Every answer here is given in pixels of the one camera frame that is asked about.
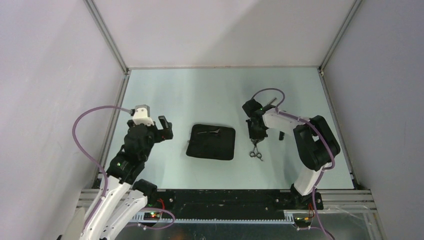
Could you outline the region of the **aluminium corner frame post left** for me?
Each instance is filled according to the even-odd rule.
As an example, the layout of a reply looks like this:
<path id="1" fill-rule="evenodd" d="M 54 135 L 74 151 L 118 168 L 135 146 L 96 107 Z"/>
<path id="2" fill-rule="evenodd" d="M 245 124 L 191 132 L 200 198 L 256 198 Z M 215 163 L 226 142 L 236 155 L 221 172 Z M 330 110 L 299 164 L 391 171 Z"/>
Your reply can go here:
<path id="1" fill-rule="evenodd" d="M 84 4 L 86 5 L 95 25 L 97 26 L 100 34 L 102 35 L 104 42 L 108 46 L 112 56 L 118 63 L 119 68 L 121 71 L 126 75 L 129 72 L 129 67 L 125 63 L 125 60 L 98 8 L 94 0 L 83 0 Z"/>

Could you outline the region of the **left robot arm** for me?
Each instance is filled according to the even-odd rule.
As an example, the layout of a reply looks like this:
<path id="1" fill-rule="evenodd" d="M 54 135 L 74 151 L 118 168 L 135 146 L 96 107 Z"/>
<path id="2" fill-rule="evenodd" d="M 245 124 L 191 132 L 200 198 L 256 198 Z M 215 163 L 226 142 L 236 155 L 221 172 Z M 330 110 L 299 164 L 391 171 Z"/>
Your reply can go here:
<path id="1" fill-rule="evenodd" d="M 173 138 L 172 123 L 165 116 L 158 120 L 162 129 L 148 116 L 133 116 L 123 145 L 111 160 L 104 183 L 89 210 L 78 210 L 60 240 L 114 240 L 142 208 L 158 202 L 157 186 L 137 180 L 144 170 L 154 144 Z"/>

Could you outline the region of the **black zip tool case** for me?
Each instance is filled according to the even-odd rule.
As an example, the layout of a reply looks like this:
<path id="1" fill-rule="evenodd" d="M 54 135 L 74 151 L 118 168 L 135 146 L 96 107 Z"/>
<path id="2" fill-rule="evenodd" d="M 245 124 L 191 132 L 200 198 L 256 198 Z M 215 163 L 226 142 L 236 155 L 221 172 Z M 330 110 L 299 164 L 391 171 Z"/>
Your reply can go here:
<path id="1" fill-rule="evenodd" d="M 219 134 L 197 134 L 220 129 Z M 186 150 L 188 157 L 231 161 L 235 154 L 236 130 L 232 127 L 194 124 Z"/>

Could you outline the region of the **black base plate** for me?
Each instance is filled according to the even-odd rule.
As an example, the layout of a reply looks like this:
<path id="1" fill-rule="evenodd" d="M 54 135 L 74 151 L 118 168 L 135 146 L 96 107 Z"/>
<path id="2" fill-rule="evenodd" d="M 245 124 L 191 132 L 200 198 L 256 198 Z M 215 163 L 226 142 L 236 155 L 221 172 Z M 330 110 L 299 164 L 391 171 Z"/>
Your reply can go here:
<path id="1" fill-rule="evenodd" d="M 177 220 L 261 221 L 283 220 L 285 211 L 323 210 L 320 193 L 315 203 L 292 203 L 290 190 L 280 189 L 166 189 L 157 190 L 148 207 L 170 211 Z"/>

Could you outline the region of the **aluminium corner frame post right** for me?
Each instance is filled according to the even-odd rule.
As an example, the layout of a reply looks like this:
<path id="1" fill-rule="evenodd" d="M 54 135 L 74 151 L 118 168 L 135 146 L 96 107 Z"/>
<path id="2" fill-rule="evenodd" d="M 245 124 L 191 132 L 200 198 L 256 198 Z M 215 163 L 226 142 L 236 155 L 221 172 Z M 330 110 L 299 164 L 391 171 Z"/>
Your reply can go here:
<path id="1" fill-rule="evenodd" d="M 361 5 L 363 3 L 363 0 L 354 0 L 351 7 L 349 8 L 349 11 L 347 12 L 346 16 L 344 17 L 342 24 L 340 25 L 339 29 L 336 32 L 335 37 L 333 38 L 328 50 L 326 51 L 323 60 L 321 61 L 319 65 L 319 74 L 323 77 L 325 74 L 325 69 L 327 65 L 329 64 L 334 52 L 336 51 L 340 41 L 342 40 L 343 36 L 348 30 L 348 27 L 350 26 L 351 22 L 353 21 L 356 13 L 360 9 Z"/>

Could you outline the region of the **right controller board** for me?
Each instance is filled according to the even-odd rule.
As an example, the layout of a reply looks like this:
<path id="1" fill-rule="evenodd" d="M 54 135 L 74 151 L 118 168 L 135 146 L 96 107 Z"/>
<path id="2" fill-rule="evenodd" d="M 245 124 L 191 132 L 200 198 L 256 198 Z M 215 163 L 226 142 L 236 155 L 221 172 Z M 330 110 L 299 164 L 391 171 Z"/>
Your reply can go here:
<path id="1" fill-rule="evenodd" d="M 295 217 L 294 219 L 295 224 L 311 224 L 311 222 L 314 220 L 313 217 Z"/>

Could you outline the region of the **aluminium corner frame post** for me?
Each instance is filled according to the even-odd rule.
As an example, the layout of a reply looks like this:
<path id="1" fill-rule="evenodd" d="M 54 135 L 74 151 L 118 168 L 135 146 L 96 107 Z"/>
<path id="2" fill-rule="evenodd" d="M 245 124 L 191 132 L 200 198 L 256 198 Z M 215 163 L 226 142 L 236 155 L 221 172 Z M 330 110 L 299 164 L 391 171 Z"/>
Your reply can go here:
<path id="1" fill-rule="evenodd" d="M 354 0 L 351 7 L 349 8 L 349 11 L 347 12 L 346 16 L 344 17 L 342 24 L 340 25 L 339 29 L 336 32 L 335 37 L 333 38 L 328 50 L 326 51 L 323 60 L 321 61 L 319 65 L 319 74 L 323 77 L 325 74 L 325 69 L 327 65 L 329 64 L 334 52 L 336 51 L 340 41 L 342 40 L 343 36 L 348 30 L 348 27 L 350 26 L 351 22 L 353 21 L 356 13 L 360 9 L 361 5 L 363 3 L 363 0 Z"/>
<path id="2" fill-rule="evenodd" d="M 97 26 L 100 34 L 102 35 L 104 42 L 108 46 L 112 56 L 118 63 L 119 68 L 121 71 L 126 75 L 129 72 L 129 67 L 125 63 L 125 60 L 98 8 L 94 0 L 83 0 L 84 4 L 86 5 L 95 25 Z"/>

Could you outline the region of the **black comb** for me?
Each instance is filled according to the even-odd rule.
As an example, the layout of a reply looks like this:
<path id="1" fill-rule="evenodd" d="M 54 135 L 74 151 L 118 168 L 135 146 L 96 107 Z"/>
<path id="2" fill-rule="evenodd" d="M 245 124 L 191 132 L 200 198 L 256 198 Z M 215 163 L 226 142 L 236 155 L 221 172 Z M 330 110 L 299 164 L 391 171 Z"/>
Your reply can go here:
<path id="1" fill-rule="evenodd" d="M 285 139 L 285 133 L 284 133 L 284 132 L 282 132 L 282 131 L 280 131 L 280 132 L 279 132 L 278 140 L 279 140 L 279 141 L 283 141 L 284 139 Z"/>

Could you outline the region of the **controller board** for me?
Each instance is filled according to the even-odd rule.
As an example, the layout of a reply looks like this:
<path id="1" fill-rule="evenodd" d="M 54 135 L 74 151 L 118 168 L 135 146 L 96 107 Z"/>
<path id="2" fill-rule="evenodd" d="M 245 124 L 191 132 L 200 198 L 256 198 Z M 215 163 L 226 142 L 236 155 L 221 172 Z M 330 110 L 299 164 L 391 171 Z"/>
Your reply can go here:
<path id="1" fill-rule="evenodd" d="M 313 217 L 295 217 L 294 219 L 295 224 L 311 224 L 311 222 L 314 220 Z"/>
<path id="2" fill-rule="evenodd" d="M 143 216 L 144 221 L 159 221 L 162 219 L 163 212 L 146 212 Z"/>

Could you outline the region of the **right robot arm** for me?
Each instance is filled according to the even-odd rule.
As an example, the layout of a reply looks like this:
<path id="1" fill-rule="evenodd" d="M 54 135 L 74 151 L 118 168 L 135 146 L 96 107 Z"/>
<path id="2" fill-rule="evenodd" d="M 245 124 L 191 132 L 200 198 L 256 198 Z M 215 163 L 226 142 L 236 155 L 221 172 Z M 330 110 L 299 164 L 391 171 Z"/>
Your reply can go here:
<path id="1" fill-rule="evenodd" d="M 295 116 L 279 111 L 272 103 L 263 106 L 253 98 L 246 101 L 242 109 L 248 117 L 248 135 L 254 145 L 250 157 L 261 159 L 257 145 L 268 137 L 269 129 L 278 130 L 280 140 L 285 135 L 294 138 L 303 167 L 290 187 L 290 201 L 297 209 L 315 203 L 318 183 L 324 172 L 335 167 L 335 157 L 341 151 L 326 119 L 321 115 L 312 118 Z"/>

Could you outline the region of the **silver thinning scissors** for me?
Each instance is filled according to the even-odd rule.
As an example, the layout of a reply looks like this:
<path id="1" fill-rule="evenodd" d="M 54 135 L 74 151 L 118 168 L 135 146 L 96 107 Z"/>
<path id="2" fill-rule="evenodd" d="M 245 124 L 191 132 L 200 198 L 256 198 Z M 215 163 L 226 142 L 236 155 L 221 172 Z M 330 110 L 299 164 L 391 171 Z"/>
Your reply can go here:
<path id="1" fill-rule="evenodd" d="M 275 102 L 277 101 L 278 99 L 276 98 L 276 97 L 274 97 L 274 98 L 272 98 L 266 105 L 267 106 L 271 106 L 271 107 L 275 107 L 276 105 L 275 105 Z"/>

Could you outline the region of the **left controller board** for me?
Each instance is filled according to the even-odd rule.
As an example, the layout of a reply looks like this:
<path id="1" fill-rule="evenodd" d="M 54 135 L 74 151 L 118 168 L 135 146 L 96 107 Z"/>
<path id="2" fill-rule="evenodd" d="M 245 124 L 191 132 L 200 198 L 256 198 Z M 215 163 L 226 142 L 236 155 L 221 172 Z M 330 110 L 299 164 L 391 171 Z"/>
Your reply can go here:
<path id="1" fill-rule="evenodd" d="M 144 221 L 159 221 L 162 219 L 163 212 L 146 212 L 143 216 Z"/>

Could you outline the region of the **aluminium front rail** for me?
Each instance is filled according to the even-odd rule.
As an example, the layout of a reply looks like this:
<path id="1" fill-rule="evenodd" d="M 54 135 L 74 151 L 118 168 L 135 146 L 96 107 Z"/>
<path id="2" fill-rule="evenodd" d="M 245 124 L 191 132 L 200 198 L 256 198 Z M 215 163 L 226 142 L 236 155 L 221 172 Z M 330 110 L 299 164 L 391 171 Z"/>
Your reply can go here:
<path id="1" fill-rule="evenodd" d="M 180 223 L 284 223 L 293 214 L 375 213 L 377 207 L 369 190 L 320 190 L 314 196 L 295 196 L 282 189 L 159 189 L 147 211 L 130 211 L 129 221 L 154 223 L 170 221 L 170 211 Z"/>

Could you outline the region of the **silver cutting scissors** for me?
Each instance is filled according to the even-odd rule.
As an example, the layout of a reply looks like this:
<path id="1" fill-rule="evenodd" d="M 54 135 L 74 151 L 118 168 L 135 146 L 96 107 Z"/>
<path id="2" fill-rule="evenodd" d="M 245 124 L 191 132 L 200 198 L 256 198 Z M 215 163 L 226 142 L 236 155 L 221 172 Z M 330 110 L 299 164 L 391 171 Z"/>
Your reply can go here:
<path id="1" fill-rule="evenodd" d="M 260 143 L 263 139 L 251 139 L 251 143 L 253 144 L 253 149 L 249 152 L 249 156 L 251 158 L 257 158 L 261 162 L 264 160 L 262 159 L 262 154 L 258 149 L 258 143 Z"/>

